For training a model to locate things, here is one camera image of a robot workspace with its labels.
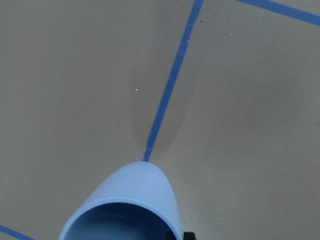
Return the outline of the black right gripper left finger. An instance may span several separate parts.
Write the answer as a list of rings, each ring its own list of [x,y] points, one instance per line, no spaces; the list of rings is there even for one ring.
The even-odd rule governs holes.
[[[172,231],[166,233],[166,240],[175,240],[175,235]]]

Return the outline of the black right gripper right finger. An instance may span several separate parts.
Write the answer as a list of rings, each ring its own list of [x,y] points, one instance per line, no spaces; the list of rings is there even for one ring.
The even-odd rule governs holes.
[[[185,231],[183,233],[183,240],[195,240],[195,233]]]

